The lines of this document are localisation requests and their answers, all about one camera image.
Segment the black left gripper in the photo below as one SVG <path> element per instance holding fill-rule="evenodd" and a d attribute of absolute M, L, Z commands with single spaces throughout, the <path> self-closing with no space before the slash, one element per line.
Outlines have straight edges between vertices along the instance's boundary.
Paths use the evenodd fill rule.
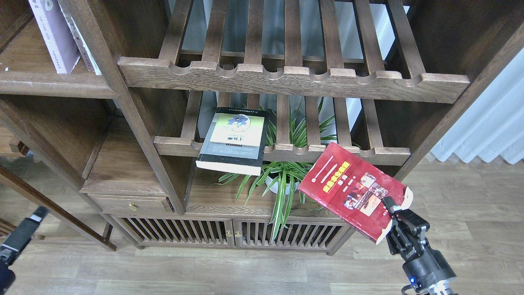
<path fill-rule="evenodd" d="M 15 273 L 8 267 L 20 256 L 48 213 L 49 209 L 39 206 L 32 216 L 26 217 L 2 243 L 0 249 L 0 291 L 2 293 L 11 287 L 16 278 Z"/>

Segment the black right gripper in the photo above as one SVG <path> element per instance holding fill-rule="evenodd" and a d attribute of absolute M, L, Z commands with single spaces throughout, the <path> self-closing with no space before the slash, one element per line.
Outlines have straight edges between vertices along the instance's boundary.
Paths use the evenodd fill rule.
<path fill-rule="evenodd" d="M 426 238 L 430 224 L 410 209 L 399 209 L 392 197 L 384 197 L 382 203 L 393 221 L 386 236 L 389 250 L 393 255 L 400 254 L 405 261 L 402 268 L 409 284 L 401 291 L 451 293 L 449 284 L 456 274 L 442 253 L 431 248 Z"/>

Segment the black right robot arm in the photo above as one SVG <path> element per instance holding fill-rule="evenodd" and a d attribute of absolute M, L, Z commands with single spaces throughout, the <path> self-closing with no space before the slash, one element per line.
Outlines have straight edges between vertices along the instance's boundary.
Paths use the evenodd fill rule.
<path fill-rule="evenodd" d="M 433 250 L 426 238 L 430 224 L 410 209 L 401 209 L 391 196 L 382 199 L 391 215 L 392 227 L 386 239 L 392 255 L 400 254 L 402 268 L 410 282 L 401 289 L 418 295 L 453 295 L 449 283 L 456 278 L 447 260 Z"/>

